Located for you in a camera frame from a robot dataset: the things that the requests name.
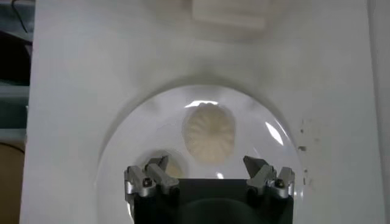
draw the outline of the white food item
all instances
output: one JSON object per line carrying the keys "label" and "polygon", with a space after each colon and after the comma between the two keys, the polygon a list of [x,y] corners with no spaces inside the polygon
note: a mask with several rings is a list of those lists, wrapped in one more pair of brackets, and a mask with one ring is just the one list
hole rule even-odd
{"label": "white food item", "polygon": [[219,164],[233,152],[235,124],[218,106],[203,104],[188,119],[183,137],[187,150],[195,159]]}

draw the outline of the black cable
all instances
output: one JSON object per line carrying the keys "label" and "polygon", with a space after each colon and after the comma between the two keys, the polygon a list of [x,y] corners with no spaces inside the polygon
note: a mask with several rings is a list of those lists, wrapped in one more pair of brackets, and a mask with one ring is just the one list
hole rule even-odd
{"label": "black cable", "polygon": [[18,12],[17,9],[15,8],[15,2],[16,2],[16,1],[17,1],[17,0],[12,0],[12,1],[11,1],[11,8],[12,8],[13,12],[15,13],[15,15],[18,17],[19,22],[20,22],[20,24],[22,25],[22,28],[24,29],[25,33],[28,33],[26,27],[24,26],[22,17],[20,17],[19,12]]}
{"label": "black cable", "polygon": [[23,149],[21,149],[21,148],[19,148],[19,147],[16,147],[16,146],[14,146],[14,145],[10,145],[10,144],[4,143],[4,142],[0,142],[0,145],[4,145],[4,146],[11,147],[11,148],[16,149],[17,151],[19,151],[19,152],[21,152],[21,153],[24,154]]}

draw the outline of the steamed bun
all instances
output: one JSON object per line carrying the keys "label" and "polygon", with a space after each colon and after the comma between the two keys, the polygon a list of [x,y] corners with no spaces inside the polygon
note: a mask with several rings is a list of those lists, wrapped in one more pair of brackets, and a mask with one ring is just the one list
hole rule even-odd
{"label": "steamed bun", "polygon": [[184,125],[183,137],[187,150],[196,160],[219,164],[233,152],[235,124],[219,106],[203,104]]}

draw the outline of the white foam block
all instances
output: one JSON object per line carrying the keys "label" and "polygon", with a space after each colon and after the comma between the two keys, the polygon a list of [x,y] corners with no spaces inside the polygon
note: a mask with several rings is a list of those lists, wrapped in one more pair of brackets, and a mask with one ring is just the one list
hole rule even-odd
{"label": "white foam block", "polygon": [[263,30],[270,0],[193,0],[193,19]]}

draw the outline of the white table surface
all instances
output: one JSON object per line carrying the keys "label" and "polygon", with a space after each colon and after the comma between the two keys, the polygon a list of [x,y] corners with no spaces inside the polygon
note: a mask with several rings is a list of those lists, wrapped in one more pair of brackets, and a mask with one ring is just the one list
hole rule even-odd
{"label": "white table surface", "polygon": [[37,2],[21,223],[99,223],[115,128],[149,96],[200,83],[254,96],[307,148],[305,223],[385,223],[365,0],[296,0],[255,44],[174,35],[139,2]]}

